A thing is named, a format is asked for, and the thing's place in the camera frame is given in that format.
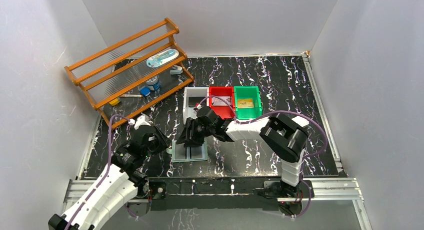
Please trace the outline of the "white magnetic stripe card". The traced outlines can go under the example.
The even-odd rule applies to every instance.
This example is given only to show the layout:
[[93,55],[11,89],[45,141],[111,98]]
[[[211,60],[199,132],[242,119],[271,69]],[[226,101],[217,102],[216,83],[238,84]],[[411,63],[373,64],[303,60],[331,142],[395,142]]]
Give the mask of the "white magnetic stripe card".
[[212,98],[211,104],[212,106],[226,106],[231,105],[232,100],[230,96],[218,96]]

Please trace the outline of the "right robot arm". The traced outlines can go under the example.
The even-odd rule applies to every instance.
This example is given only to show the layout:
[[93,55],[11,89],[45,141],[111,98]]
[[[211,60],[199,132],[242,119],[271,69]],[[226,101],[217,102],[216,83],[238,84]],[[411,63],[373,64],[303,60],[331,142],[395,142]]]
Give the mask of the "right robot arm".
[[237,118],[222,118],[210,107],[202,107],[196,117],[188,117],[177,144],[185,147],[201,146],[206,137],[213,136],[222,142],[238,140],[258,140],[281,159],[281,181],[296,187],[301,181],[301,165],[309,134],[306,126],[312,120],[299,113],[273,111],[252,120],[241,121]]

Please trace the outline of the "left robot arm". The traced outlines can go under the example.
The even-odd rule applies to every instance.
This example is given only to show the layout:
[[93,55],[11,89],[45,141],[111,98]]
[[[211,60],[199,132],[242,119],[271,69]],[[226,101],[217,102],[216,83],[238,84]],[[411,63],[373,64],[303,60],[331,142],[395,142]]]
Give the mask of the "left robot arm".
[[165,151],[171,141],[157,126],[134,128],[133,137],[110,154],[104,170],[80,199],[49,219],[50,230],[99,230],[129,200],[150,193],[149,178],[139,169],[147,157]]

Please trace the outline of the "gold card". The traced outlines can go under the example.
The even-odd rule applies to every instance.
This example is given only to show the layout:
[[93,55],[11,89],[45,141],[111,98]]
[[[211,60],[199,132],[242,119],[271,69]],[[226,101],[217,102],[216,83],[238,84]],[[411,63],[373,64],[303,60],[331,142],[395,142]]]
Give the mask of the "gold card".
[[245,98],[245,99],[238,99],[237,100],[237,108],[238,109],[245,109],[245,108],[254,108],[255,103],[253,99],[251,98]]

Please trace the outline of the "red plastic bin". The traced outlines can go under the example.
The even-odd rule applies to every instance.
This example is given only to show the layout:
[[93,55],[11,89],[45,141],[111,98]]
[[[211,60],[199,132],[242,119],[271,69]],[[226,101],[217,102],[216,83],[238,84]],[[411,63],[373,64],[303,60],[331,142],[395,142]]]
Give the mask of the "red plastic bin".
[[212,98],[209,99],[209,107],[221,118],[234,118],[235,117],[235,100],[234,100],[234,88],[230,87],[210,87],[209,96],[230,96],[231,105],[226,106],[212,106]]

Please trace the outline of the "white plastic bin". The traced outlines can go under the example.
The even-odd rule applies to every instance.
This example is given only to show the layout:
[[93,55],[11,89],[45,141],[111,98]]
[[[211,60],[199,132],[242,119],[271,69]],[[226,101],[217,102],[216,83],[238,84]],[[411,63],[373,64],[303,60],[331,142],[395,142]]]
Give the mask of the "white plastic bin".
[[185,87],[183,93],[183,124],[186,124],[187,118],[195,119],[197,113],[195,106],[205,97],[209,96],[209,87]]

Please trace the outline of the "green plastic bin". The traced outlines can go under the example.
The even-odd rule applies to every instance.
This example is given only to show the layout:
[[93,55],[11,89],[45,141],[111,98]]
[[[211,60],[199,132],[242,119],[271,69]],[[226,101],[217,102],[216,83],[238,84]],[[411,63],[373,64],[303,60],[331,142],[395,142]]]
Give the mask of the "green plastic bin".
[[260,90],[257,86],[235,86],[235,112],[240,120],[252,120],[263,114]]

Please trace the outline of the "white marker pen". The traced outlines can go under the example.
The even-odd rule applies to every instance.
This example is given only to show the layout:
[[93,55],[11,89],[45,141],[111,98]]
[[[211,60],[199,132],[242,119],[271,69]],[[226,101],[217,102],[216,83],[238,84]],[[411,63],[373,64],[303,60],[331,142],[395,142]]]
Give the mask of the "white marker pen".
[[141,94],[123,94],[120,96],[121,98],[143,98]]

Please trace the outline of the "blue small block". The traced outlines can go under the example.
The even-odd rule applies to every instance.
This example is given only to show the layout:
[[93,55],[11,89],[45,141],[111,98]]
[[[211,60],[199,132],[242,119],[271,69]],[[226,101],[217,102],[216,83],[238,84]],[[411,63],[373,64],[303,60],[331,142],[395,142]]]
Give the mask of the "blue small block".
[[139,92],[143,97],[148,97],[151,94],[151,90],[148,87],[143,87]]

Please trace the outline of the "yellow small block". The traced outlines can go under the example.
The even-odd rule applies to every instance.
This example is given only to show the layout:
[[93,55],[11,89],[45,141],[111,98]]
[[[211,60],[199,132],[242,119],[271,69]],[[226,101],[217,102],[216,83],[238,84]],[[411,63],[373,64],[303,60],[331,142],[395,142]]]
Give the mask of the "yellow small block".
[[121,100],[119,98],[115,98],[112,101],[109,102],[110,106],[117,106],[118,104],[121,103]]

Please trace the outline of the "light blue white stapler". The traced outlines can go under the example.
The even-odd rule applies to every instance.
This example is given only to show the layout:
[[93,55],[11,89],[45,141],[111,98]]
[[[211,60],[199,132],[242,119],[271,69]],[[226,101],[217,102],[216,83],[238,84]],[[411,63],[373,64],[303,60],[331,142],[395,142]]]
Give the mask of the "light blue white stapler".
[[171,75],[179,75],[179,74],[182,74],[182,72],[183,72],[183,68],[179,65],[174,65],[169,71]]

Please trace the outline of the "orange wooden shelf rack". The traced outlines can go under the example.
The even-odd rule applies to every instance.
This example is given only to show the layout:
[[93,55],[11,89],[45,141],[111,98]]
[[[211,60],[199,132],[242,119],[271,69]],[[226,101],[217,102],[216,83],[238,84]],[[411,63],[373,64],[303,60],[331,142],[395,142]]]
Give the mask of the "orange wooden shelf rack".
[[[175,39],[179,32],[178,26],[166,17],[64,69],[92,108],[100,113],[108,126],[115,129],[126,120],[114,119],[113,115],[133,118],[194,81],[193,75],[184,66],[188,56]],[[149,57],[168,49],[178,50],[179,56],[158,68],[147,67]],[[174,65],[183,68],[182,74],[170,74]],[[143,98],[120,97],[123,94],[140,94],[139,91],[147,87],[146,81],[156,75],[159,77],[160,90],[151,91],[148,97]],[[115,98],[119,98],[121,103],[110,106],[109,102]]]

